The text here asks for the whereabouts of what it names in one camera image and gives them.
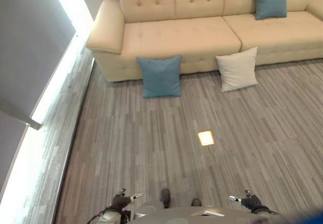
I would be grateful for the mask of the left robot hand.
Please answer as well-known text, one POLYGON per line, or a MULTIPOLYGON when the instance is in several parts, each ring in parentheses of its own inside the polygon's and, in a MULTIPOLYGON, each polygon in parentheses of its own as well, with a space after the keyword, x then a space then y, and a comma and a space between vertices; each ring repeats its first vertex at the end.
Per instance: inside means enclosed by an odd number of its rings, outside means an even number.
POLYGON ((142 197, 143 193, 138 192, 130 196, 125 195, 126 189, 122 188, 113 198, 111 207, 116 210, 122 210, 130 203, 142 197))

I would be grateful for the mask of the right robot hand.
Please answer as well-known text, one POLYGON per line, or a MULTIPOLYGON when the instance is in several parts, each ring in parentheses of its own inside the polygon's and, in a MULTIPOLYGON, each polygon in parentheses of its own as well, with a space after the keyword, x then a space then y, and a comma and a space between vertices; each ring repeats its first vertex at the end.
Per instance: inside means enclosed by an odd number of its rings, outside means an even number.
POLYGON ((236 196, 230 195, 229 200, 240 203, 251 212, 255 212, 256 210, 260 209, 260 207, 262 206, 260 199, 250 190, 245 190, 245 194, 245 198, 238 198, 236 196))

